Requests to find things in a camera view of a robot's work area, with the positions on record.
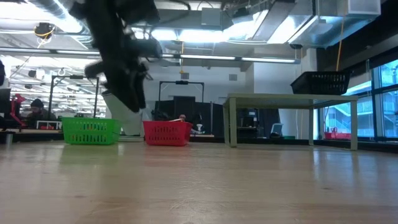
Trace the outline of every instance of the wooden table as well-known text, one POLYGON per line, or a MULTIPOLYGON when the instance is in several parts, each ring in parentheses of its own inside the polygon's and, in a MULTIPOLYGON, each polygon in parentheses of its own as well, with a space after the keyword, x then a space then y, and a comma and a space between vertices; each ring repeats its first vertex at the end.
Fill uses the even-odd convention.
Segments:
POLYGON ((398 155, 320 146, 0 145, 1 224, 394 224, 398 155))
MULTIPOLYGON (((313 145, 313 111, 328 106, 351 103, 351 114, 357 114, 357 96, 230 93, 224 103, 224 138, 237 146, 236 108, 309 110, 309 143, 313 145)), ((358 117, 351 116, 351 150, 358 149, 358 117)))

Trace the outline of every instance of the yellow cable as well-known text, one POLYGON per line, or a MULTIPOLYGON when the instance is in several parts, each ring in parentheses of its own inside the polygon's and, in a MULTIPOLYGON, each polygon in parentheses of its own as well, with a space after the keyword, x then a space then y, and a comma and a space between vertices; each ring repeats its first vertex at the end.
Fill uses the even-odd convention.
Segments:
MULTIPOLYGON (((182 42, 181 54, 184 54, 184 41, 182 42)), ((183 63, 183 59, 181 58, 181 71, 180 71, 180 74, 184 73, 184 71, 182 70, 182 66, 183 66, 182 63, 183 63)))
MULTIPOLYGON (((346 20, 346 14, 347 14, 347 7, 348 3, 344 7, 344 14, 343 14, 343 20, 341 21, 341 32, 340 32, 340 41, 339 41, 339 46, 338 46, 338 53, 337 53, 337 63, 336 63, 336 72, 340 69, 340 57, 341 57, 341 50, 343 48, 343 37, 344 37, 344 22, 346 20)), ((329 106, 328 109, 326 110, 326 115, 325 119, 323 120, 323 126, 326 128, 326 117, 328 116, 329 113, 329 106)))
POLYGON ((343 15, 343 20, 341 22, 341 33, 340 33, 340 42, 339 42, 339 46, 338 46, 338 53, 337 53, 337 64, 336 64, 336 72, 338 72, 339 68, 340 68, 340 56, 341 56, 341 49, 343 48, 343 35, 344 35, 344 22, 346 19, 346 14, 347 14, 347 7, 348 5, 345 5, 344 8, 344 15, 343 15))
POLYGON ((55 30, 55 27, 53 27, 52 30, 51 30, 50 32, 46 33, 46 34, 38 34, 38 33, 36 33, 36 27, 33 28, 33 32, 34 32, 37 36, 39 36, 39 37, 47 37, 47 36, 50 35, 54 30, 55 30))

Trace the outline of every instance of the white table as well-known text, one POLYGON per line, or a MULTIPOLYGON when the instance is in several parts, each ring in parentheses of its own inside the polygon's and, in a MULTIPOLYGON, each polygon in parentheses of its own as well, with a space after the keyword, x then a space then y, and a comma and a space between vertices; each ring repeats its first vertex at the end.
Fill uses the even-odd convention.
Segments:
MULTIPOLYGON (((342 103, 351 103, 351 114, 357 114, 357 96, 230 93, 224 103, 225 143, 236 147, 236 108, 309 110, 309 143, 313 145, 313 111, 342 103)), ((351 116, 351 150, 358 149, 358 116, 351 116)))

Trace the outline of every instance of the pipe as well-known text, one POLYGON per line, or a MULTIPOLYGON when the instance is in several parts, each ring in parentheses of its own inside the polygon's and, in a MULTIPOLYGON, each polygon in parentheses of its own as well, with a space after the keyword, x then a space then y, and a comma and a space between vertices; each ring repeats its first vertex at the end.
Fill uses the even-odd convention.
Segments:
POLYGON ((92 36, 79 36, 90 35, 90 31, 88 30, 87 26, 81 22, 78 22, 75 18, 69 15, 69 12, 66 8, 66 3, 68 1, 63 1, 63 3, 60 1, 62 0, 30 0, 30 3, 59 19, 60 21, 57 23, 59 28, 69 35, 75 34, 76 37, 73 37, 75 40, 79 41, 87 49, 92 49, 92 36))

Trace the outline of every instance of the person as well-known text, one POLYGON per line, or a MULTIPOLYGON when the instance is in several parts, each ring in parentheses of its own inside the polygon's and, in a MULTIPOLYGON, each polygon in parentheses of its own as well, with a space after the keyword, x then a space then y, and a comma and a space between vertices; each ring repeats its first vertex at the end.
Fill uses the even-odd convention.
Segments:
POLYGON ((4 81, 6 80, 6 69, 0 60, 0 86, 3 86, 4 81))
POLYGON ((36 127, 36 121, 56 121, 55 114, 44 109, 44 104, 41 100, 36 99, 30 104, 32 112, 27 115, 27 125, 31 128, 36 127))
POLYGON ((185 121, 187 119, 187 117, 185 116, 185 114, 181 114, 179 119, 181 119, 181 121, 185 121))

